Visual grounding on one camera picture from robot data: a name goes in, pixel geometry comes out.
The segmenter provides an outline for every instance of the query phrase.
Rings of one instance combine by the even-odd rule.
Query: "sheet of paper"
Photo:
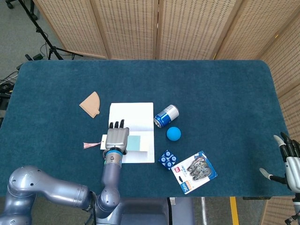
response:
[[[109,122],[124,120],[129,135],[140,136],[140,151],[128,151],[123,163],[154,163],[153,103],[112,103]]]

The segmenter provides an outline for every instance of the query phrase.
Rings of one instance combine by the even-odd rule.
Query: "yellow stripe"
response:
[[[230,197],[230,208],[231,208],[232,224],[239,225],[238,209],[236,208],[235,197]]]

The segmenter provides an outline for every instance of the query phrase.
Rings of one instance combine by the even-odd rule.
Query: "soda can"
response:
[[[154,117],[154,123],[159,128],[163,128],[167,124],[171,123],[171,121],[176,119],[178,116],[179,116],[179,111],[177,107],[174,105],[169,105]]]

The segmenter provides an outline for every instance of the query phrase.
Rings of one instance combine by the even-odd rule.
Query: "robotic hand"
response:
[[[288,189],[295,193],[293,204],[296,215],[288,218],[285,223],[289,225],[292,221],[298,219],[300,225],[300,144],[295,140],[291,140],[285,133],[281,132],[280,134],[283,140],[276,135],[274,135],[274,139],[279,145],[281,156],[285,164],[285,177],[269,174],[263,168],[259,170],[267,179],[286,184]]]
[[[104,189],[96,201],[96,217],[106,218],[117,207],[120,202],[120,194],[118,191],[120,170],[122,165],[123,155],[127,153],[127,140],[129,128],[124,128],[124,120],[116,122],[113,128],[113,123],[110,123],[107,131],[107,138],[103,156],[105,164],[102,175],[102,184]]]
[[[116,122],[113,128],[111,123],[107,132],[102,175],[104,189],[98,197],[85,185],[56,179],[35,166],[22,166],[9,178],[0,225],[31,225],[31,208],[37,193],[56,204],[77,207],[87,212],[93,209],[91,213],[97,218],[94,224],[108,217],[120,202],[118,183],[129,135],[129,128],[123,128],[124,120],[120,128],[118,126]]]

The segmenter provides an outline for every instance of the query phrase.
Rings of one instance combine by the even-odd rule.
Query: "teal tablecloth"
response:
[[[79,104],[93,91],[101,98],[92,119]],[[183,196],[173,173],[158,158],[169,149],[182,161],[203,150],[218,176],[188,196],[291,194],[266,180],[284,165],[274,134],[286,132],[270,70],[262,61],[32,61],[24,64],[0,130],[0,194],[11,172],[35,165],[50,175],[101,190],[104,159],[99,142],[107,132],[112,102],[153,102],[154,114],[169,104],[180,116],[155,126],[153,164],[123,164],[123,197]],[[177,142],[166,138],[181,129]]]

